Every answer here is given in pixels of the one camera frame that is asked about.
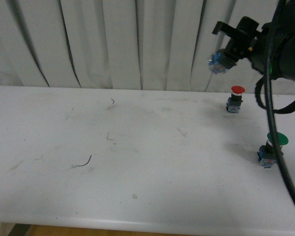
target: small wire piece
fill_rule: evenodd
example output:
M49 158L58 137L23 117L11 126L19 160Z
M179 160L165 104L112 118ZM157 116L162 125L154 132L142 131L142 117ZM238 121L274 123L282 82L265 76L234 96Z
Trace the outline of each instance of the small wire piece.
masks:
M89 161L90 161L90 159L92 158L92 155L89 157L89 160L88 160L88 162L87 163L85 163L84 165L81 165L81 166L86 166L88 163L89 163Z

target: scratch on table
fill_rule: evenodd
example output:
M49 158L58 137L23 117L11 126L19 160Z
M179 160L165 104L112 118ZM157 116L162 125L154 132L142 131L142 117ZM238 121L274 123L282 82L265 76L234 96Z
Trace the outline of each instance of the scratch on table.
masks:
M35 160L38 161L43 157L44 154L42 154L39 158L36 158Z
M234 124L233 120L232 120L232 119L230 119L230 120L231 120L231 122L232 122L233 126L235 126L235 124Z
M72 109L69 113L66 113L65 120L68 120L70 118L70 114L72 114L73 110L74 110L74 107L72 107Z
M90 168L88 169L88 173L92 173L92 172L94 172L94 170L95 170L94 167L90 167Z
M106 137L106 139L107 139L107 140L114 140L114 139L110 139L110 138L109 138L109 134L110 134L110 132L107 133L107 137Z
M172 108L170 108L170 107L162 107L162 111L163 112L170 112L170 111L172 111L173 109Z
M180 133L182 136L184 136L185 138L187 138L187 136L186 136L187 132L183 133L179 128L177 128L177 130L179 131L179 133Z
M18 164L16 164L15 166L11 167L11 168L9 169L9 171L13 171L13 170L15 170L16 168L18 168L18 167L23 163L23 161L24 161L24 160L20 161Z
M106 110L107 110L107 111L110 111L110 110L114 109L115 107L116 107L116 105L111 105L111 106L108 107Z

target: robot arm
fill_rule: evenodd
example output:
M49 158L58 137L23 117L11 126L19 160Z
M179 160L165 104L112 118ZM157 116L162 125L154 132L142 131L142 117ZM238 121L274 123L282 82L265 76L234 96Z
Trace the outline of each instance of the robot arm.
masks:
M245 16L236 29L217 22L213 34L223 32L231 39L225 49L212 55L209 67L213 73L225 73L240 59L248 58L252 68L264 74L266 41L271 23L257 31L259 23ZM295 81L295 0L289 1L282 12L274 41L272 79L286 78Z

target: green button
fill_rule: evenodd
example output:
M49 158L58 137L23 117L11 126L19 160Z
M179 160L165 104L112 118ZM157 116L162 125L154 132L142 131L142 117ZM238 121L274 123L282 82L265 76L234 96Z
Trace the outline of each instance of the green button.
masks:
M280 144L280 146L286 145L286 144L289 143L289 139L284 134L277 132L277 135L279 136L279 144ZM270 133L267 134L267 138L272 143L272 137L271 137Z

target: blue switch block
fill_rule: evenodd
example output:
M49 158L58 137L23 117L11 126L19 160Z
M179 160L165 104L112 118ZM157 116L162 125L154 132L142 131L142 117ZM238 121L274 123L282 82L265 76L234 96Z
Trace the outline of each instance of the blue switch block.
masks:
M229 113L238 113L240 111L240 101L233 101L232 98L229 98L226 103L226 110Z
M223 55L220 52L213 54L209 60L208 66L209 69L214 74L225 73L228 69L221 63Z
M275 154L267 153L265 151L265 146L261 146L259 148L259 151L257 151L257 154L259 156L258 158L259 163L264 167L271 168L273 165L277 163Z

